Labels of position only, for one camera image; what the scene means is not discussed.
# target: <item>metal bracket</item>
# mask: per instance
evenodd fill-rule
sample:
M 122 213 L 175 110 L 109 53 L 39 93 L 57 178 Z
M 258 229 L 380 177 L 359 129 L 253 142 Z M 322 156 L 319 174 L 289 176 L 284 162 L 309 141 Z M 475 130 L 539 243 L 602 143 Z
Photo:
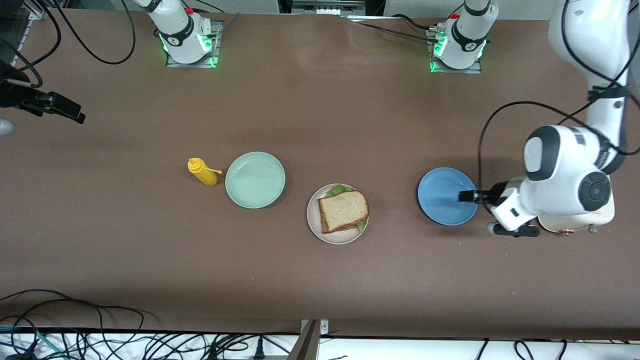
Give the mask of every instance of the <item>metal bracket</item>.
M 300 332 L 305 330 L 305 326 L 311 319 L 302 319 L 300 322 Z M 320 335 L 327 335 L 329 333 L 329 319 L 320 319 Z
M 318 319 L 306 320 L 302 333 L 293 345 L 287 360 L 316 360 L 318 357 L 318 346 L 320 345 L 321 321 Z
M 53 0 L 57 1 L 61 8 L 66 7 L 67 0 Z M 44 20 L 47 18 L 47 12 L 40 3 L 35 0 L 24 0 L 22 7 L 29 12 L 29 20 Z
M 364 0 L 292 0 L 292 13 L 365 15 Z

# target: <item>brown table surface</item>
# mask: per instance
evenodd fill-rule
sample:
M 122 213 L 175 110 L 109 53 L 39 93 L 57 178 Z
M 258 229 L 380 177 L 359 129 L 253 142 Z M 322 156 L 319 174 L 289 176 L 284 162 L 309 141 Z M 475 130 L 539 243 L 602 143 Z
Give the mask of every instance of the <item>brown table surface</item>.
M 99 55 L 128 51 L 124 12 L 68 14 Z M 239 15 L 217 69 L 167 69 L 149 17 L 134 20 L 138 43 L 123 65 L 95 61 L 63 27 L 38 66 L 45 91 L 82 105 L 84 125 L 0 111 L 17 124 L 0 139 L 3 293 L 52 288 L 138 307 L 156 316 L 148 329 L 295 331 L 300 318 L 321 317 L 366 336 L 638 337 L 636 159 L 613 175 L 616 218 L 597 235 L 496 237 L 480 209 L 445 227 L 417 204 L 432 168 L 476 179 L 479 132 L 500 105 L 585 103 L 586 82 L 551 50 L 547 22 L 498 21 L 483 74 L 465 76 L 429 73 L 419 41 L 330 15 Z M 403 20 L 375 23 L 420 34 Z M 52 29 L 34 23 L 27 58 L 51 46 Z M 499 115 L 485 183 L 523 174 L 524 140 L 558 120 L 531 106 Z M 264 209 L 241 208 L 223 184 L 186 170 L 189 157 L 226 170 L 250 151 L 287 172 Z M 371 204 L 367 231 L 348 245 L 323 243 L 307 225 L 309 197 L 330 183 Z M 40 314 L 97 326 L 73 306 Z M 134 326 L 134 316 L 115 318 L 107 326 Z

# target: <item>sandwich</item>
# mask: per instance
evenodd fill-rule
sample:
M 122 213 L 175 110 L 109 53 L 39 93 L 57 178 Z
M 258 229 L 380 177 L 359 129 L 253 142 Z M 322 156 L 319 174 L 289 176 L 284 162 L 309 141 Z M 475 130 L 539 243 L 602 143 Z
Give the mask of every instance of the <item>sandwich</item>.
M 362 193 L 351 189 L 344 190 L 337 195 L 323 197 L 320 203 L 320 216 L 323 234 L 343 231 L 357 227 L 364 231 L 366 220 L 369 218 L 369 203 Z

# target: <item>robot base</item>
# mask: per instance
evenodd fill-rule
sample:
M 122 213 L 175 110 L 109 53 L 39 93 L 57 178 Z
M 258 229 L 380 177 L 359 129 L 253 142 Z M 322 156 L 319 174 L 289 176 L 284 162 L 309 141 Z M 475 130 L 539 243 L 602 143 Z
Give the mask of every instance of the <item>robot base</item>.
M 427 30 L 426 33 L 427 38 L 438 40 L 436 32 Z M 429 62 L 431 72 L 448 72 L 452 74 L 482 74 L 482 68 L 480 67 L 479 60 L 476 60 L 476 62 L 474 62 L 474 64 L 467 69 L 453 69 L 448 67 L 444 64 L 444 62 L 442 62 L 440 58 L 434 55 L 437 45 L 437 43 L 434 44 L 433 42 L 429 42 Z
M 584 215 L 572 215 L 559 217 L 553 215 L 540 215 L 538 221 L 540 225 L 552 233 L 573 234 L 576 231 L 588 230 L 595 234 L 598 226 L 609 223 L 615 215 L 615 206 L 613 203 L 613 193 L 609 198 L 609 202 L 592 213 Z
M 211 52 L 205 54 L 200 60 L 190 63 L 183 64 L 172 59 L 171 56 L 167 54 L 166 57 L 166 66 L 167 67 L 193 67 L 198 69 L 209 69 L 213 67 L 218 67 L 218 56 L 220 55 L 220 42 L 222 38 L 222 29 L 224 28 L 223 21 L 211 21 Z

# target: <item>mustard bottle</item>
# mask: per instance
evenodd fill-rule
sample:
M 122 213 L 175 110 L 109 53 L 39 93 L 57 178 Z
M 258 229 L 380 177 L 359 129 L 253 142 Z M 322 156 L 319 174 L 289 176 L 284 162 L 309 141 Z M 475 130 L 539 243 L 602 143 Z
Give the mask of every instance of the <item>mustard bottle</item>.
M 214 186 L 218 183 L 218 174 L 222 174 L 220 170 L 213 170 L 205 164 L 205 162 L 200 158 L 191 158 L 189 159 L 189 163 L 187 163 L 187 167 L 189 171 L 195 175 L 200 181 L 207 186 Z

